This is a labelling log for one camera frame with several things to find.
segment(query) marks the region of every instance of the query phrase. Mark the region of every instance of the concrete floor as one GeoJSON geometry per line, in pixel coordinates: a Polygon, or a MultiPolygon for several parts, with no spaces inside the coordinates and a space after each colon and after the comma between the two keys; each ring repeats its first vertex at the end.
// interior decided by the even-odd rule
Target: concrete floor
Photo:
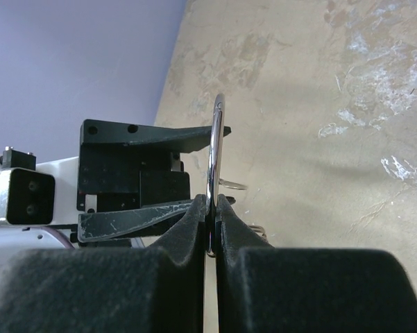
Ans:
{"type": "MultiPolygon", "coordinates": [[[[417,293],[417,0],[189,0],[156,125],[210,125],[218,92],[238,215],[274,246],[390,251],[417,293]]],[[[207,151],[184,162],[203,193],[207,151]]]]}

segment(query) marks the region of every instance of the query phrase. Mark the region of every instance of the wall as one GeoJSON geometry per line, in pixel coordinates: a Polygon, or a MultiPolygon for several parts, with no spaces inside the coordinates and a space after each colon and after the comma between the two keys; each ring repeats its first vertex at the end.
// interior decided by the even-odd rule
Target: wall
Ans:
{"type": "Polygon", "coordinates": [[[0,152],[78,154],[81,122],[152,124],[185,0],[0,0],[0,152]]]}

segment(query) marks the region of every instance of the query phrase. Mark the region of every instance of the black plastic part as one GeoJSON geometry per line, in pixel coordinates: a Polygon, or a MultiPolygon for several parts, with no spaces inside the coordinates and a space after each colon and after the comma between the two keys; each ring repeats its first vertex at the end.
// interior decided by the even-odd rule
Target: black plastic part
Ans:
{"type": "Polygon", "coordinates": [[[78,240],[76,243],[79,244],[81,248],[130,248],[131,245],[131,239],[117,239],[117,240],[111,240],[111,241],[92,241],[89,243],[81,243],[78,240]]]}
{"type": "Polygon", "coordinates": [[[6,219],[15,225],[44,225],[53,220],[56,180],[52,175],[13,169],[6,219]]]}
{"type": "MultiPolygon", "coordinates": [[[[223,135],[230,133],[231,128],[225,126],[223,135]]],[[[80,130],[80,144],[123,144],[192,153],[208,146],[210,136],[211,126],[174,129],[87,119],[80,130]]]]}
{"type": "Polygon", "coordinates": [[[175,225],[183,217],[184,214],[179,214],[175,217],[171,217],[165,221],[162,221],[158,224],[150,225],[144,229],[131,232],[130,234],[125,234],[122,237],[117,238],[136,238],[136,237],[151,237],[151,236],[161,236],[168,231],[173,225],[175,225]]]}
{"type": "Polygon", "coordinates": [[[132,235],[136,231],[162,223],[176,215],[183,215],[191,204],[191,200],[186,200],[138,210],[80,214],[78,239],[85,242],[128,237],[127,235],[132,235]]]}
{"type": "Polygon", "coordinates": [[[145,249],[22,253],[1,276],[0,332],[202,332],[203,207],[145,249]]]}
{"type": "MultiPolygon", "coordinates": [[[[225,128],[225,135],[231,132],[225,128]]],[[[210,144],[210,127],[160,128],[85,120],[80,129],[77,210],[97,195],[98,212],[188,200],[189,176],[173,158],[210,144]]]]}
{"type": "Polygon", "coordinates": [[[35,170],[35,156],[23,153],[21,151],[15,151],[14,149],[8,149],[3,152],[1,157],[1,165],[4,169],[7,168],[23,168],[28,170],[35,170]]]}
{"type": "Polygon", "coordinates": [[[272,248],[225,196],[219,207],[220,332],[417,332],[417,299],[392,255],[272,248]]]}
{"type": "MultiPolygon", "coordinates": [[[[378,250],[273,248],[219,196],[220,332],[417,332],[401,265],[378,250]]],[[[36,250],[0,284],[0,332],[202,332],[205,197],[146,249],[36,250]]]]}
{"type": "Polygon", "coordinates": [[[189,174],[186,172],[142,171],[140,188],[140,207],[190,199],[189,174]]]}

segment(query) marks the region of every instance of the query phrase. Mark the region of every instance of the metal ring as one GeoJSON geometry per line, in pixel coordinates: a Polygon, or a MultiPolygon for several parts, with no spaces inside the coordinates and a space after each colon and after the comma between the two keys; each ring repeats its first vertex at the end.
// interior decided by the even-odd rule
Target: metal ring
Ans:
{"type": "Polygon", "coordinates": [[[227,189],[237,189],[239,191],[245,191],[248,189],[247,185],[239,184],[238,182],[229,182],[228,180],[224,180],[222,178],[219,178],[219,185],[222,185],[227,189]]]}
{"type": "Polygon", "coordinates": [[[263,238],[263,240],[265,240],[268,243],[268,239],[266,237],[266,233],[265,233],[265,228],[260,226],[260,225],[254,225],[254,224],[249,224],[248,227],[256,232],[257,234],[262,234],[261,238],[263,238]]]}
{"type": "Polygon", "coordinates": [[[225,96],[216,96],[211,129],[210,152],[207,172],[207,201],[205,203],[205,224],[207,253],[213,255],[216,241],[216,213],[219,195],[219,176],[221,174],[221,156],[223,141],[223,116],[225,112],[225,96]]]}

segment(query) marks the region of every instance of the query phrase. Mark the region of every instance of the screw hole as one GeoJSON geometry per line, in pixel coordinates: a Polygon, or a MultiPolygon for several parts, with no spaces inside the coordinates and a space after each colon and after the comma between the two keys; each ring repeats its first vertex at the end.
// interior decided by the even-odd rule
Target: screw hole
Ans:
{"type": "Polygon", "coordinates": [[[35,216],[35,215],[37,215],[37,212],[38,212],[38,209],[37,209],[37,206],[36,206],[36,205],[29,205],[29,206],[26,208],[26,213],[27,213],[29,216],[35,216]]]}
{"type": "Polygon", "coordinates": [[[36,192],[39,189],[39,185],[35,181],[30,181],[28,188],[31,192],[36,192]]]}
{"type": "Polygon", "coordinates": [[[128,126],[128,133],[136,133],[139,130],[139,126],[136,125],[129,125],[128,126]]]}
{"type": "Polygon", "coordinates": [[[95,134],[97,134],[98,131],[99,130],[97,130],[97,127],[96,126],[90,126],[90,127],[88,127],[88,133],[90,135],[95,135],[95,134]]]}

